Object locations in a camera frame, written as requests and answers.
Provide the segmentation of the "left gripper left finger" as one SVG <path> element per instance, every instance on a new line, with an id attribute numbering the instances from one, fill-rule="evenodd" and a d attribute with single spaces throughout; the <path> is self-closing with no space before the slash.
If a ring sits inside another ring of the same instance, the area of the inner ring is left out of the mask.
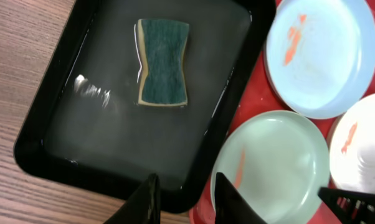
<path id="1" fill-rule="evenodd" d="M 159 177 L 151 174 L 104 224 L 160 224 Z"/>

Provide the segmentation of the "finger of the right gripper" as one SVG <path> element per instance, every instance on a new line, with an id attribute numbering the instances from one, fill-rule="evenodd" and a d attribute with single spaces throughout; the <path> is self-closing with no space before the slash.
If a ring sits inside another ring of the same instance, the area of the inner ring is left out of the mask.
<path id="1" fill-rule="evenodd" d="M 341 223 L 375 224 L 375 194 L 321 187 L 318 196 Z"/>

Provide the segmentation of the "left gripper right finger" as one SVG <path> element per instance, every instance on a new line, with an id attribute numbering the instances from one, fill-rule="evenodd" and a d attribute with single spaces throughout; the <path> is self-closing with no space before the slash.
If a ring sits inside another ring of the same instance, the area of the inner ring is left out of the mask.
<path id="1" fill-rule="evenodd" d="M 216 174 L 214 196 L 215 224 L 266 224 L 221 172 Z"/>

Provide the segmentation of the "white plate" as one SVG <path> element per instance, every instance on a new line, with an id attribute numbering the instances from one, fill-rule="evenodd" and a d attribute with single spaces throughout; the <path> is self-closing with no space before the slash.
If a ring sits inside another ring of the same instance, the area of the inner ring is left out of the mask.
<path id="1" fill-rule="evenodd" d="M 337 188 L 375 194 L 375 94 L 355 103 L 339 119 L 329 149 Z"/>

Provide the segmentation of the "mint green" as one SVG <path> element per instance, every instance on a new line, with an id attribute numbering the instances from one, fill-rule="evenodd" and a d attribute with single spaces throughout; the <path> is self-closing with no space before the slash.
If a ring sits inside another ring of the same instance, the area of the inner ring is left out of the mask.
<path id="1" fill-rule="evenodd" d="M 259 114 L 225 141 L 214 164 L 267 223 L 308 223 L 330 180 L 328 146 L 308 118 L 285 110 Z"/>

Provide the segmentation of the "green yellow sponge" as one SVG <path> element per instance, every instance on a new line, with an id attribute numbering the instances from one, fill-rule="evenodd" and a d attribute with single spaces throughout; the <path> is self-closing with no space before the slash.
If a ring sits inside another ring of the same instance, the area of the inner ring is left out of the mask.
<path id="1" fill-rule="evenodd" d="M 136 23 L 140 105 L 187 105 L 183 60 L 189 30 L 189 24 L 169 19 L 140 19 Z"/>

